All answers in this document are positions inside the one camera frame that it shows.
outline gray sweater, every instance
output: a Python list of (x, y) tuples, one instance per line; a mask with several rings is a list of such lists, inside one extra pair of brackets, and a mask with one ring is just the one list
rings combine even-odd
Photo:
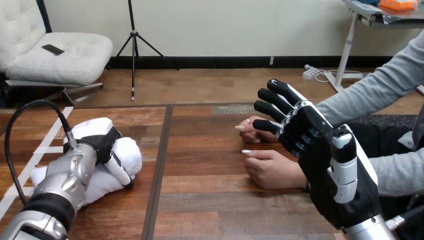
[[(374, 73), (316, 107), (331, 124), (346, 123), (390, 106), (421, 84), (424, 84), (424, 31)], [(380, 195), (424, 193), (424, 147), (417, 149), (423, 134), (424, 106), (412, 132), (398, 140), (412, 152), (369, 159), (378, 176)]]

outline desk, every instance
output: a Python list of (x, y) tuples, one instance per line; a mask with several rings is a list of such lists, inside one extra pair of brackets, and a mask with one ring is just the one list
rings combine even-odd
[(153, 240), (335, 240), (340, 237), (298, 189), (258, 188), (246, 174), (242, 149), (276, 150), (279, 143), (243, 144), (234, 130), (259, 115), (253, 105), (175, 106), (172, 111)]
[[(362, 79), (362, 74), (345, 74), (346, 63), (348, 62), (351, 47), (354, 41), (355, 30), (357, 23), (360, 21), (366, 26), (376, 29), (423, 29), (424, 19), (415, 21), (395, 21), (385, 24), (382, 18), (382, 12), (379, 8), (361, 3), (357, 0), (342, 0), (349, 8), (349, 13), (352, 14), (352, 22), (350, 24), (349, 33), (346, 38), (343, 53), (341, 55), (340, 65), (338, 66), (337, 75), (334, 78), (330, 72), (325, 72), (324, 75), (331, 83), (337, 92), (343, 91), (341, 85), (343, 78), (347, 79)], [(417, 90), (424, 94), (424, 87), (421, 85)]]
[[(165, 107), (136, 107), (136, 108), (102, 108), (102, 109), (65, 109), (72, 126), (100, 117), (108, 117), (113, 125), (125, 137), (134, 139), (143, 154), (142, 169), (134, 179), (131, 190), (120, 190), (97, 200), (89, 206), (83, 207), (77, 214), (69, 232), (71, 240), (139, 240), (141, 238), (146, 209), (151, 192), (151, 185), (156, 165), (156, 156), (159, 148), (162, 124), (165, 116)], [(7, 119), (11, 114), (0, 111), (0, 119)], [(57, 120), (56, 113), (49, 110), (28, 110), (13, 125), (10, 139), (10, 151), (18, 175), (27, 166), (29, 159), (46, 134), (52, 129)], [(57, 129), (54, 138), (48, 145), (60, 147), (63, 144), (64, 133)], [(6, 191), (13, 181), (5, 161), (3, 134), (0, 138), (0, 208), (8, 201)], [(38, 166), (46, 166), (50, 161), (57, 159), (61, 153), (44, 153)], [(32, 187), (29, 179), (24, 189)], [(0, 232), (13, 216), (20, 212), (22, 203), (19, 197), (12, 195), (11, 206), (0, 215)]]
[[(242, 149), (274, 149), (296, 160), (279, 143), (243, 144), (234, 126), (253, 114), (259, 115), (252, 104), (72, 109), (67, 117), (72, 126), (93, 118), (112, 119), (123, 136), (139, 144), (143, 165), (132, 190), (113, 192), (83, 207), (69, 239), (343, 239), (317, 212), (308, 193), (263, 190), (249, 179)], [(18, 174), (56, 119), (52, 110), (36, 109), (15, 123), (11, 153)], [(63, 137), (59, 130), (50, 146), (61, 146)], [(60, 155), (45, 153), (38, 165)], [(0, 162), (0, 177), (4, 196), (12, 185), (5, 161)], [(19, 198), (13, 198), (0, 220), (0, 232), (22, 208)]]

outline robotic hand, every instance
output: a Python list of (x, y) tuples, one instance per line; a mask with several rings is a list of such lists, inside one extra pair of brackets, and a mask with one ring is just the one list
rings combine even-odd
[(294, 156), (309, 181), (316, 209), (351, 240), (394, 240), (381, 216), (378, 179), (349, 126), (336, 129), (290, 85), (271, 79), (258, 91), (255, 110), (274, 120), (255, 120)]
[(131, 188), (133, 180), (112, 151), (121, 137), (108, 118), (85, 121), (66, 132), (64, 155), (49, 163), (45, 178), (0, 240), (67, 240), (97, 164), (104, 164), (126, 189)]

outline white fingernail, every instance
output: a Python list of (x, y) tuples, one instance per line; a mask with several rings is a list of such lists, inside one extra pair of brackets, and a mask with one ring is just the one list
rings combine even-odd
[(238, 126), (235, 126), (234, 127), (236, 130), (239, 130), (240, 132), (243, 132), (244, 130), (245, 130), (245, 126), (243, 126), (243, 125), (238, 125)]
[(252, 154), (251, 150), (241, 150), (241, 152), (244, 154)]

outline woman's hand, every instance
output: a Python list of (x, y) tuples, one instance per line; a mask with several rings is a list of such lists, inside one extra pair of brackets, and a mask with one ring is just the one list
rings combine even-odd
[(248, 119), (250, 123), (246, 119), (240, 122), (238, 126), (236, 126), (236, 129), (240, 131), (240, 137), (242, 137), (246, 143), (258, 144), (263, 141), (270, 142), (270, 143), (278, 142), (278, 138), (276, 135), (270, 133), (269, 131), (256, 130), (252, 126), (252, 123), (254, 120), (256, 119), (265, 120), (265, 118), (262, 118), (259, 116), (251, 116)]
[(306, 189), (308, 180), (297, 162), (274, 150), (243, 150), (247, 174), (263, 189)]

